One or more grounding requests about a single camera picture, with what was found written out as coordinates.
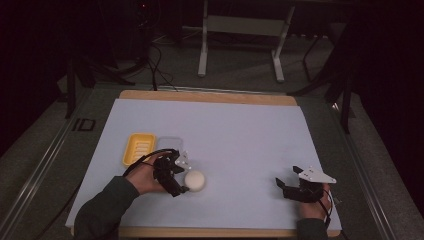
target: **white ball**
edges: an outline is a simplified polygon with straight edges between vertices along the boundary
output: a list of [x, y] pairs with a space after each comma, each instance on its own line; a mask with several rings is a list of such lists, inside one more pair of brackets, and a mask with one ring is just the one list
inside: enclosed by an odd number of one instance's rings
[[189, 171], [184, 178], [184, 182], [190, 192], [198, 192], [205, 186], [205, 176], [197, 170]]

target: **metal stand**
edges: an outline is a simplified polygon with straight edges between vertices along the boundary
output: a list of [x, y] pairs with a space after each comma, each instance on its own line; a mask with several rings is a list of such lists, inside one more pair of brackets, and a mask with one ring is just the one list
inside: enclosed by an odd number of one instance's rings
[[208, 0], [204, 0], [203, 4], [202, 49], [200, 51], [199, 70], [197, 72], [199, 77], [206, 76], [208, 60], [207, 34], [208, 31], [211, 31], [279, 37], [278, 46], [272, 50], [271, 56], [277, 81], [284, 81], [280, 54], [293, 17], [294, 6], [290, 7], [283, 21], [208, 15]]

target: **dark background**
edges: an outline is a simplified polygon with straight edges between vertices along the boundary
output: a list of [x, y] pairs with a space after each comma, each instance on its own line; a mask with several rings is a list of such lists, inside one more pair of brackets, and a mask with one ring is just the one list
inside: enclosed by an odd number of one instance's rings
[[[140, 16], [131, 12], [131, 1], [119, 1], [124, 5], [108, 5], [108, 8], [106, 5], [111, 2], [2, 1], [0, 155], [58, 99], [60, 91], [56, 82], [66, 73], [69, 49], [112, 66], [118, 58], [132, 59], [146, 54], [143, 46], [120, 47], [140, 37], [133, 31], [133, 25]], [[284, 18], [273, 7], [273, 1], [261, 1], [260, 8], [250, 1], [235, 1], [234, 4], [239, 4], [238, 10], [231, 11], [227, 1], [210, 2], [210, 12]], [[201, 26], [201, 1], [161, 0], [161, 4], [162, 18], [158, 26], [170, 32], [175, 39], [181, 37], [181, 25]], [[290, 33], [311, 37], [322, 32], [326, 22], [345, 21], [350, 15], [350, 11], [340, 10], [340, 7], [302, 5], [296, 9]], [[424, 5], [420, 1], [385, 2], [366, 15], [364, 28], [369, 31], [364, 33], [363, 39], [374, 44], [361, 59], [354, 80], [354, 91], [360, 94], [368, 115], [422, 214], [423, 25]]]

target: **gray sleeve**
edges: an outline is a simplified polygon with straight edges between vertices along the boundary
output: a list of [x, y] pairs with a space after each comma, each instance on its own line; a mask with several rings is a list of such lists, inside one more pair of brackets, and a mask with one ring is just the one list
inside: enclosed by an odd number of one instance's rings
[[305, 218], [297, 222], [298, 240], [327, 240], [324, 221], [317, 218]]
[[114, 177], [78, 211], [74, 239], [118, 239], [121, 217], [138, 196], [138, 191], [127, 179]]

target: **wire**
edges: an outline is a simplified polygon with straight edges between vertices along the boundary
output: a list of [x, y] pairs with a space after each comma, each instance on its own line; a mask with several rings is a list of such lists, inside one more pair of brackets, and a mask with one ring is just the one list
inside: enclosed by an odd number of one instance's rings
[[346, 233], [343, 231], [343, 229], [341, 230], [341, 233], [342, 233], [343, 237], [344, 237], [346, 240], [349, 240], [349, 238], [347, 237], [347, 235], [346, 235]]
[[109, 70], [111, 70], [114, 73], [119, 74], [120, 76], [123, 76], [125, 74], [129, 74], [129, 73], [133, 73], [133, 72], [138, 71], [138, 70], [142, 70], [144, 65], [146, 65], [146, 62], [143, 61], [143, 60], [139, 60], [133, 66], [131, 66], [129, 68], [119, 69], [119, 70], [113, 70], [113, 69], [109, 69]]
[[318, 200], [318, 203], [319, 203], [319, 205], [321, 205], [322, 209], [324, 209], [324, 211], [325, 211], [325, 213], [327, 215], [327, 218], [325, 219], [325, 227], [328, 228], [328, 226], [330, 225], [330, 221], [331, 221], [330, 214], [328, 213], [328, 210], [324, 206], [324, 204], [322, 203], [321, 199]]
[[65, 211], [66, 207], [69, 205], [69, 203], [72, 201], [72, 199], [74, 198], [75, 194], [78, 192], [78, 190], [80, 189], [82, 184], [82, 181], [78, 184], [78, 186], [75, 188], [74, 192], [72, 193], [71, 197], [69, 197], [68, 201], [66, 201], [65, 205], [62, 207], [62, 209], [60, 209], [60, 211], [56, 214], [56, 216], [49, 222], [49, 224], [47, 224], [44, 229], [34, 238], [34, 240], [38, 240], [40, 239], [46, 232], [47, 230], [50, 229], [50, 227], [53, 225], [54, 222], [56, 222], [56, 220], [60, 217], [60, 215], [62, 215], [63, 211]]
[[[161, 61], [161, 59], [162, 59], [162, 51], [157, 47], [157, 46], [155, 46], [154, 44], [151, 44], [151, 46], [153, 47], [153, 48], [155, 48], [157, 51], [158, 51], [158, 53], [159, 53], [159, 58], [158, 58], [158, 60], [157, 60], [157, 62], [155, 63], [152, 59], [150, 59], [149, 58], [149, 60], [148, 60], [148, 64], [149, 64], [149, 66], [150, 66], [150, 70], [152, 71], [152, 83], [153, 83], [153, 90], [154, 91], [157, 91], [157, 87], [158, 86], [161, 86], [161, 85], [165, 85], [165, 84], [168, 84], [168, 85], [170, 85], [172, 88], [174, 88], [174, 90], [175, 91], [177, 91], [178, 92], [178, 89], [171, 83], [173, 80], [174, 80], [174, 77], [171, 75], [171, 74], [169, 74], [169, 73], [165, 73], [165, 72], [162, 72], [162, 71], [160, 71], [159, 70], [159, 63], [160, 63], [160, 61]], [[158, 72], [160, 75], [161, 75], [161, 77], [165, 80], [165, 84], [157, 84], [156, 83], [156, 72]], [[167, 75], [169, 75], [169, 76], [171, 76], [171, 80], [168, 80], [168, 79], [166, 79], [166, 77], [165, 76], [163, 76], [163, 74], [167, 74]]]
[[133, 163], [133, 164], [131, 164], [128, 168], [127, 168], [127, 170], [124, 172], [124, 174], [122, 175], [123, 177], [126, 177], [132, 170], [134, 170], [138, 165], [140, 165], [140, 164], [147, 164], [147, 165], [150, 165], [150, 166], [152, 166], [152, 167], [154, 167], [153, 165], [151, 165], [151, 164], [149, 164], [149, 163], [145, 163], [144, 162], [144, 160], [146, 160], [148, 157], [151, 157], [151, 156], [153, 156], [153, 155], [155, 155], [155, 154], [158, 154], [158, 153], [162, 153], [162, 152], [171, 152], [171, 153], [174, 153], [174, 152], [176, 152], [177, 150], [175, 150], [175, 149], [172, 149], [172, 148], [165, 148], [165, 149], [160, 149], [160, 150], [156, 150], [156, 151], [154, 151], [154, 152], [151, 152], [151, 153], [149, 153], [149, 154], [147, 154], [147, 155], [144, 155], [144, 156], [142, 156], [140, 159], [138, 159], [137, 160], [137, 162], [135, 162], [135, 163]]
[[143, 72], [144, 69], [146, 69], [147, 67], [144, 67], [143, 69], [138, 70], [137, 72], [135, 72], [134, 74], [132, 74], [131, 76], [125, 77], [126, 80], [140, 74], [141, 72]]
[[324, 191], [325, 193], [327, 193], [327, 195], [330, 197], [331, 208], [330, 208], [330, 213], [329, 213], [329, 215], [331, 215], [331, 213], [333, 212], [333, 205], [334, 205], [333, 197], [331, 197], [330, 193], [329, 193], [327, 190], [323, 189], [323, 191]]

